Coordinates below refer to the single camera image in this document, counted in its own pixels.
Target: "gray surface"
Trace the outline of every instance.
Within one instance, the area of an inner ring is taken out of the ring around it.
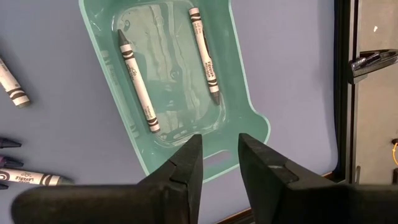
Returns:
[[[398,1],[363,0],[362,12],[361,50],[398,49]],[[359,83],[356,164],[362,167],[361,184],[391,184],[392,170],[398,168],[391,144],[398,138],[397,71],[398,65],[392,65]]]
[[[269,144],[323,174],[336,164],[333,132],[333,1],[235,0],[252,102],[271,121]],[[136,183],[144,177],[96,59],[77,1],[2,1],[0,51],[30,96],[19,110],[0,94],[2,150],[25,169],[78,184]],[[0,223],[31,185],[0,192]],[[249,207],[239,170],[203,186],[201,223]]]

